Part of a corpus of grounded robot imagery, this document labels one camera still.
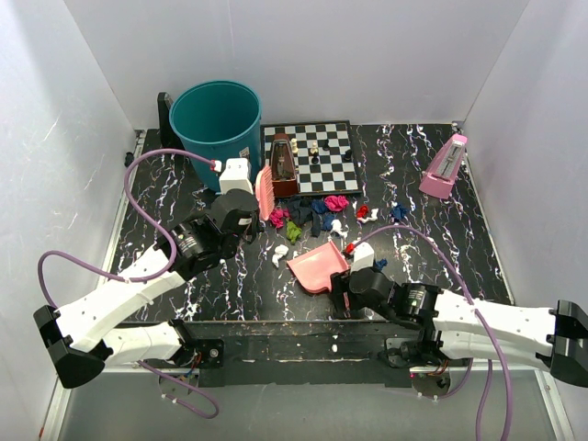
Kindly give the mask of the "pink dustpan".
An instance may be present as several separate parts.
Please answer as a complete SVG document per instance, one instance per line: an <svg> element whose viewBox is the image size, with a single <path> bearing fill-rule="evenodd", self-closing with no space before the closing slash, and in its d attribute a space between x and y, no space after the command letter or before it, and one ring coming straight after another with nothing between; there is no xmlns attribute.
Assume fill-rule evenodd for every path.
<svg viewBox="0 0 588 441"><path fill-rule="evenodd" d="M302 289L309 294L331 292L331 276L341 275L350 268L333 242L288 260L287 266Z"/></svg>

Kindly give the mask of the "pink hand brush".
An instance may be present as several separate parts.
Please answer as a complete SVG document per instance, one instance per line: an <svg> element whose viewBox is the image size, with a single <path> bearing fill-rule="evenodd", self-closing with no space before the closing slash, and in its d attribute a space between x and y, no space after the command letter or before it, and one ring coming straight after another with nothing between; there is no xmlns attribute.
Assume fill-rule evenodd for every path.
<svg viewBox="0 0 588 441"><path fill-rule="evenodd" d="M259 206L259 218L268 221L275 209L275 194L271 168L266 165L257 175L255 180L255 196Z"/></svg>

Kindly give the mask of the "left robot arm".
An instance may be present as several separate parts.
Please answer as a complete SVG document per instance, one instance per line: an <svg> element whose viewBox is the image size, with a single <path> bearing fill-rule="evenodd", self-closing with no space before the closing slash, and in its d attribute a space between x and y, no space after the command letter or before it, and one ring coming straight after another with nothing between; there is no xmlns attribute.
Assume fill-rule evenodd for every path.
<svg viewBox="0 0 588 441"><path fill-rule="evenodd" d="M157 359L178 368L221 365L220 339L193 337L180 320L124 327L135 311L237 254L259 229L255 196L232 189L208 210L160 236L132 265L81 299L47 304L33 314L57 376L66 389L85 385L107 366Z"/></svg>

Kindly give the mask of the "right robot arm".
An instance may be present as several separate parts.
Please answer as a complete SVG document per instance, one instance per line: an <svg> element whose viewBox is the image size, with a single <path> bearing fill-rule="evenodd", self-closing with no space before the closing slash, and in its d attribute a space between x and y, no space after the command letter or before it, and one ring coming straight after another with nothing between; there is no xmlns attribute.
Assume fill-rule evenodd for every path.
<svg viewBox="0 0 588 441"><path fill-rule="evenodd" d="M466 358L505 359L546 371L572 386L587 385L587 314L574 302L528 308L467 300L433 285L398 284L373 267L330 279L337 311L367 308L418 332L417 340L396 352L407 367Z"/></svg>

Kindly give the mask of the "magenta paper scrap left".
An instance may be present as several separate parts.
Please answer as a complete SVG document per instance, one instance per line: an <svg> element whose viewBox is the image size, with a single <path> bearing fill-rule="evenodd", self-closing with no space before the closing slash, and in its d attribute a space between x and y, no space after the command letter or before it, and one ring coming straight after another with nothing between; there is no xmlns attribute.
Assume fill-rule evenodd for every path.
<svg viewBox="0 0 588 441"><path fill-rule="evenodd" d="M281 229L289 219L289 212L287 209L275 208L269 216L269 222L276 229Z"/></svg>

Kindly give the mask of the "green paper scrap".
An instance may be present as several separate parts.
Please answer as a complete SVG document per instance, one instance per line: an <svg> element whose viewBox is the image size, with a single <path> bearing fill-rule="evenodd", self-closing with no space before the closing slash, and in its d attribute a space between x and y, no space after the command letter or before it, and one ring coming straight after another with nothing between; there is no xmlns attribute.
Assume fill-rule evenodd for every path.
<svg viewBox="0 0 588 441"><path fill-rule="evenodd" d="M294 221L289 220L287 222L286 237L291 244L295 244L299 240L301 233L301 227L298 226Z"/></svg>

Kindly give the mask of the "blue paper scrap lower centre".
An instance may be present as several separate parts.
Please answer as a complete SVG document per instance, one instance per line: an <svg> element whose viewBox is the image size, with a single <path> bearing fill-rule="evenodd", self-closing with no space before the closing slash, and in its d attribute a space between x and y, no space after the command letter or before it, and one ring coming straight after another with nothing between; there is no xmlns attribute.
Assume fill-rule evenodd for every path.
<svg viewBox="0 0 588 441"><path fill-rule="evenodd" d="M326 232L330 232L333 228L333 222L335 220L335 216L333 213L325 213L322 217L322 230Z"/></svg>

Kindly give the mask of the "small white paper scrap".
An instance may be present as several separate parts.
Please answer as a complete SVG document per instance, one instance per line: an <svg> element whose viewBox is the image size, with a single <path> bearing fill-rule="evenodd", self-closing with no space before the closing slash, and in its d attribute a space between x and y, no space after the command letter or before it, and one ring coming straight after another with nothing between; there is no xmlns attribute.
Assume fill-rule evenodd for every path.
<svg viewBox="0 0 588 441"><path fill-rule="evenodd" d="M343 228L342 222L340 222L338 219L332 221L330 233L336 234L337 236L342 237L344 239L347 237L348 234L347 230Z"/></svg>

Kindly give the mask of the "brown wooden metronome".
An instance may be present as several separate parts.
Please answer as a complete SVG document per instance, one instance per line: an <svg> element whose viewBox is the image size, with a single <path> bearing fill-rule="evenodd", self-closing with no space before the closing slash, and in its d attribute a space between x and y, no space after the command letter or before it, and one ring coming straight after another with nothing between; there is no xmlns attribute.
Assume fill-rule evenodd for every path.
<svg viewBox="0 0 588 441"><path fill-rule="evenodd" d="M285 133L274 136L269 161L276 198L290 198L299 193L297 170L290 138Z"/></svg>

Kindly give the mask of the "red paper scrap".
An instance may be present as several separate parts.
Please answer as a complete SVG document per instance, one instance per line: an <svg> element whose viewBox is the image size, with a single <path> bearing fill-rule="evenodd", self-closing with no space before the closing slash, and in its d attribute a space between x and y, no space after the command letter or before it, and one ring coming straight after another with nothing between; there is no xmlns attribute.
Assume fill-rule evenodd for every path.
<svg viewBox="0 0 588 441"><path fill-rule="evenodd" d="M358 219L365 219L368 214L370 213L370 210L368 208L367 205L362 205L356 212L356 217Z"/></svg>

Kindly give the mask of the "teal plastic bucket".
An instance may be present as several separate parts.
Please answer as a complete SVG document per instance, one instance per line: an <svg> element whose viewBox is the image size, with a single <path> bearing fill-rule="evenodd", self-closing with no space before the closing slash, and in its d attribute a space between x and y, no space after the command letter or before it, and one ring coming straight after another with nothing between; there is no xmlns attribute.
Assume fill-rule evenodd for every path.
<svg viewBox="0 0 588 441"><path fill-rule="evenodd" d="M250 181L263 168L261 100L246 85L216 80L195 85L171 106L169 122L184 149L210 160L245 158Z"/></svg>

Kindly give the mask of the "black and white chessboard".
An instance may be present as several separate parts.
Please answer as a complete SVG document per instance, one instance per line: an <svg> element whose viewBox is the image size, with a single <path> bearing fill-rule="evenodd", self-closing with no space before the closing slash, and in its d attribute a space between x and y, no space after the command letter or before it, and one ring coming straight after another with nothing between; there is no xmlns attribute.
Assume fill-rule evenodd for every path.
<svg viewBox="0 0 588 441"><path fill-rule="evenodd" d="M347 120L285 122L265 124L261 127L261 141L270 157L274 136L285 133L298 142L298 154L294 155L299 191L305 197L330 195L355 196L362 192L362 180L358 171L356 149L351 141L351 125ZM330 150L322 149L322 140L329 140ZM320 161L311 163L310 148L318 143ZM353 160L344 162L347 150L353 152Z"/></svg>

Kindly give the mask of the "black metronome behind bucket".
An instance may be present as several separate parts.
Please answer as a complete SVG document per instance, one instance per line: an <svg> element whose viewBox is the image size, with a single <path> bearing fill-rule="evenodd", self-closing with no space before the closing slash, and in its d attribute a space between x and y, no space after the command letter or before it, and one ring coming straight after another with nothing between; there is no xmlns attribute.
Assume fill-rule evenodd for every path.
<svg viewBox="0 0 588 441"><path fill-rule="evenodd" d="M160 141L163 148L183 150L183 143L174 132L170 122L172 105L173 100L167 92L160 92L157 95Z"/></svg>

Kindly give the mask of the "black chess piece right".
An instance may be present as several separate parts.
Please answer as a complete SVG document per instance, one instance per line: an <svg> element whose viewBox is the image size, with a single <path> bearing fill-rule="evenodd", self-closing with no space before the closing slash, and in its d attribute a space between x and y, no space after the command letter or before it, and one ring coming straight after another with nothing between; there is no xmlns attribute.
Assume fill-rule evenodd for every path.
<svg viewBox="0 0 588 441"><path fill-rule="evenodd" d="M344 162L351 162L353 160L353 152L351 149L347 150L343 155Z"/></svg>

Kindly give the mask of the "pink metronome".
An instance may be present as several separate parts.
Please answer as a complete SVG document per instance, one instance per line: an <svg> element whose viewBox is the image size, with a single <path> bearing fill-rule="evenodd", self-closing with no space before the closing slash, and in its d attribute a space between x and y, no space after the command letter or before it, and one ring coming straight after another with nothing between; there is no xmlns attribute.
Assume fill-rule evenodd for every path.
<svg viewBox="0 0 588 441"><path fill-rule="evenodd" d="M458 170L466 151L468 138L453 134L423 172L419 190L426 195L448 199L455 185Z"/></svg>

